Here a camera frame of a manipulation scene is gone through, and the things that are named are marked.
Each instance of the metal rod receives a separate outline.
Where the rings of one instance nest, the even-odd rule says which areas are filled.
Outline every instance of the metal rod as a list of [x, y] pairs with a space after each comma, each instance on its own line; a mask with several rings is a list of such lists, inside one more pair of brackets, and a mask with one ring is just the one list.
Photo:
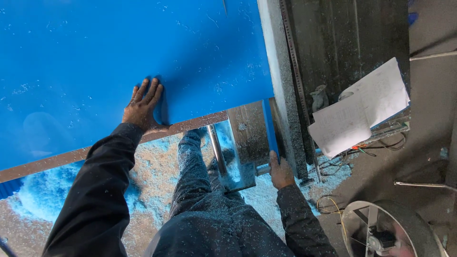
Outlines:
[[452, 56], [452, 55], [457, 55], [457, 50], [445, 52], [445, 53], [441, 53], [441, 54], [429, 54], [429, 55], [424, 55], [424, 56], [419, 56], [419, 57], [411, 57], [409, 59], [409, 61], [422, 60], [422, 59], [435, 58], [435, 57]]
[[395, 181], [394, 185], [396, 186], [411, 186], [411, 187], [439, 187], [439, 188], [445, 188], [452, 190], [454, 192], [457, 192], [457, 188], [450, 187], [448, 185], [444, 184], [427, 184], [427, 183], [404, 183], [404, 182], [398, 182]]
[[213, 146], [214, 156], [216, 157], [216, 161], [218, 162], [219, 174], [223, 177], [227, 175], [227, 167], [225, 166], [225, 160], [222, 156], [221, 144], [219, 143], [216, 127], [214, 126], [214, 124], [208, 125], [206, 127], [208, 129], [211, 145]]

